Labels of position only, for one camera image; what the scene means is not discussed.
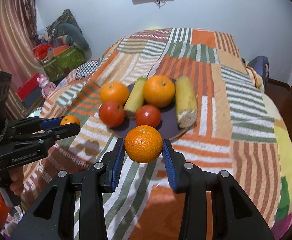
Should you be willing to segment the person's left hand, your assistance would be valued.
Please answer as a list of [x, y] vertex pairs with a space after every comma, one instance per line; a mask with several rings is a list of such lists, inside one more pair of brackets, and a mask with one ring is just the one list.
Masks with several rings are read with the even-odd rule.
[[23, 174], [23, 167], [16, 167], [11, 170], [9, 170], [9, 175], [11, 178], [11, 185], [10, 189], [13, 191], [13, 193], [17, 196], [19, 196], [23, 190], [24, 190], [24, 185], [23, 185], [23, 180], [24, 180], [24, 174]]

